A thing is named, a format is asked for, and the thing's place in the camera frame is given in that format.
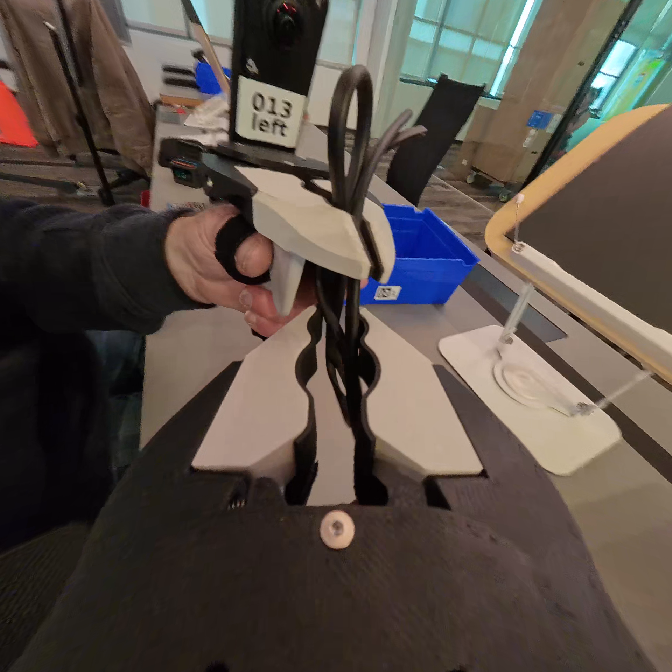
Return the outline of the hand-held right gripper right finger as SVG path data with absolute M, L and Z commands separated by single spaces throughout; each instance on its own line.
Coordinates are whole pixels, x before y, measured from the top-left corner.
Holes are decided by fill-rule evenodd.
M 483 465 L 432 362 L 362 309 L 362 345 L 374 357 L 365 393 L 376 458 L 410 476 L 476 476 Z

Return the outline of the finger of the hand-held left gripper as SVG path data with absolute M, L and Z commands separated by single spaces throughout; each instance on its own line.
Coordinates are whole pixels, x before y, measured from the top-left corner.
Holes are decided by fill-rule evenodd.
M 387 282 L 396 261 L 391 225 L 382 208 L 365 199 L 362 230 L 353 216 L 307 190 L 294 175 L 244 168 L 255 187 L 255 230 L 283 250 L 350 278 Z

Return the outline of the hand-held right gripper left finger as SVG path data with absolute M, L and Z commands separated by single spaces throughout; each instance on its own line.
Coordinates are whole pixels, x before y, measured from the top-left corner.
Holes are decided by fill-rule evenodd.
M 309 346 L 309 307 L 246 355 L 192 461 L 217 473 L 295 473 L 294 441 L 308 424 L 296 374 Z

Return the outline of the large blue bin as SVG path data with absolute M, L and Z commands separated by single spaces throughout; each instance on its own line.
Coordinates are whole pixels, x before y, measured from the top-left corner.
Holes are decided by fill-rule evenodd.
M 443 305 L 479 263 L 479 257 L 433 211 L 383 204 L 397 258 L 390 278 L 370 280 L 361 305 Z

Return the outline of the person's left forearm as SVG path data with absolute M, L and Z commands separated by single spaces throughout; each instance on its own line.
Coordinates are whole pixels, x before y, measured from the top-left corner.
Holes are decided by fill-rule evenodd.
M 29 333 L 156 332 L 188 297 L 169 270 L 165 241 L 189 210 L 117 205 L 87 214 L 1 198 L 1 340 Z

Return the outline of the person's left hand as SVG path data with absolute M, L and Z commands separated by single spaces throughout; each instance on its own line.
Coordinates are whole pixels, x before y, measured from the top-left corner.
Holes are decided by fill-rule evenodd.
M 316 305 L 314 281 L 304 277 L 289 315 L 281 315 L 270 290 L 249 286 L 226 272 L 215 257 L 216 236 L 239 212 L 229 204 L 179 217 L 164 243 L 167 266 L 181 290 L 203 305 L 243 313 L 245 322 L 263 337 L 271 337 L 307 307 Z

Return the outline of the small blue bin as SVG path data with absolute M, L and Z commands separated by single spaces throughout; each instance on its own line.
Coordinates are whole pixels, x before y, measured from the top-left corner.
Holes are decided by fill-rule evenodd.
M 216 73 L 207 62 L 198 61 L 194 73 L 196 85 L 201 94 L 205 96 L 217 96 L 222 93 Z

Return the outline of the brown padded seat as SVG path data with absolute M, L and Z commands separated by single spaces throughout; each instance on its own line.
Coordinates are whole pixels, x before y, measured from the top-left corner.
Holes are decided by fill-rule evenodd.
M 129 169 L 150 175 L 155 112 L 99 1 L 2 1 L 1 35 L 18 83 L 18 100 L 38 143 L 51 156 L 88 145 L 48 28 L 56 29 L 96 148 L 114 150 Z

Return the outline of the cardboard panel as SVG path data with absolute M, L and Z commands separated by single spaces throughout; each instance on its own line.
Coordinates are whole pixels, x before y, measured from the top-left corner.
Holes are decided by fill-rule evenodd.
M 627 1 L 542 1 L 499 105 L 475 108 L 454 170 L 503 186 L 527 179 Z

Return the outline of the black mesh chair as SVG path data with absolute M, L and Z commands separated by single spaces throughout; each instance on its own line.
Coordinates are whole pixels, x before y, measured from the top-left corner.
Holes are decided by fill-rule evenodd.
M 108 610 L 95 525 L 66 524 L 1 552 L 1 670 L 88 671 Z

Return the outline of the black board with wooden rim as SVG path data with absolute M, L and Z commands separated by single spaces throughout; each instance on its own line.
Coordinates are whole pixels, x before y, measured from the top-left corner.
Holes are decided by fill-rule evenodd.
M 671 383 L 671 105 L 612 118 L 521 195 L 492 255 Z

